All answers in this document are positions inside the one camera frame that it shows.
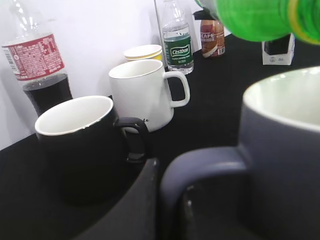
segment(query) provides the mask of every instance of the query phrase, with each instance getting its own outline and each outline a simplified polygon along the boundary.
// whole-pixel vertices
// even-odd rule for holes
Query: bottle label
[[[53,34],[2,48],[19,81],[43,78],[65,67]]]
[[[166,59],[169,65],[185,65],[193,60],[191,52],[191,37],[178,41],[164,40]]]

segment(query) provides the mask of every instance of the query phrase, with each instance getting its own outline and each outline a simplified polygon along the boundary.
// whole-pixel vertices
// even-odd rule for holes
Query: black mug handle
[[[116,128],[133,128],[137,130],[142,138],[144,145],[144,153],[130,152],[127,161],[129,163],[140,164],[152,157],[152,144],[148,128],[144,121],[137,117],[121,117],[118,118],[114,126]]]

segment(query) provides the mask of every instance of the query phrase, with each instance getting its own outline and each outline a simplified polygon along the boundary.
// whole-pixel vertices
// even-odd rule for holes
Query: white wall
[[[154,0],[31,0],[48,19],[66,64],[72,94],[109,96],[108,72],[123,51],[159,44]],[[0,43],[9,40],[7,9],[0,3]],[[162,0],[157,0],[162,12]],[[194,0],[180,0],[191,26],[193,50],[201,47]],[[36,113],[0,52],[0,150],[34,132]]]

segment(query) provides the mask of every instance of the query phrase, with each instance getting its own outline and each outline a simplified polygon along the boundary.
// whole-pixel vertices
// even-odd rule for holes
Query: mug handle
[[[162,239],[167,239],[170,233],[175,206],[188,186],[202,179],[247,174],[248,171],[237,147],[200,149],[176,158],[166,169],[160,184]]]
[[[144,153],[130,152],[127,161],[133,164],[144,163],[147,159],[152,157],[152,145],[148,128],[144,121],[137,117],[121,117],[114,123],[116,128],[133,128],[138,131],[141,136]]]
[[[170,106],[172,108],[179,108],[179,107],[183,107],[183,106],[187,105],[190,101],[190,88],[189,88],[189,84],[188,84],[186,76],[179,71],[169,71],[169,72],[165,72],[163,74],[163,78],[164,79],[178,78],[181,80],[182,85],[183,85],[185,99],[181,100],[181,101],[171,101]]]

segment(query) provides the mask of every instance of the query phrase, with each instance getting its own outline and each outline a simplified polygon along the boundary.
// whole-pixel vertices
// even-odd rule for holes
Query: green water bottle label
[[[191,37],[178,41],[164,40],[166,59],[169,65],[185,65],[193,60],[191,52]]]

